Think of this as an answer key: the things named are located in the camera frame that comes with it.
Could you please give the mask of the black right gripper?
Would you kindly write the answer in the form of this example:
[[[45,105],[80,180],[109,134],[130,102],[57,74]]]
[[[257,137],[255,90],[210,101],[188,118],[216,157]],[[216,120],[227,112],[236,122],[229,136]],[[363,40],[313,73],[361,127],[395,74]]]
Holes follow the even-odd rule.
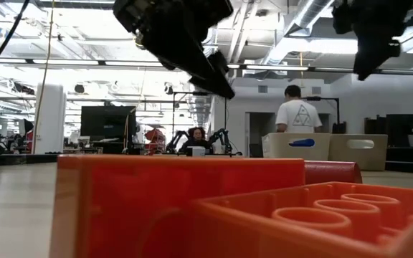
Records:
[[[413,0],[352,0],[333,7],[333,28],[337,34],[353,31],[358,49],[353,73],[364,81],[374,70],[391,57],[399,57],[399,41],[371,41],[365,38],[392,39],[403,35],[405,19]]]

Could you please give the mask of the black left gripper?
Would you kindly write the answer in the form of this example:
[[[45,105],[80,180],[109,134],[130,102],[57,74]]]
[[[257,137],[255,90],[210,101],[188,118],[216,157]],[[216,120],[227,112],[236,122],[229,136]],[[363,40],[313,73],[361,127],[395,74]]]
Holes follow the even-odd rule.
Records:
[[[220,51],[204,54],[202,42],[209,28],[233,14],[229,0],[116,0],[115,18],[140,39],[140,45],[168,70],[191,75],[190,83],[232,99],[226,74],[229,67]]]

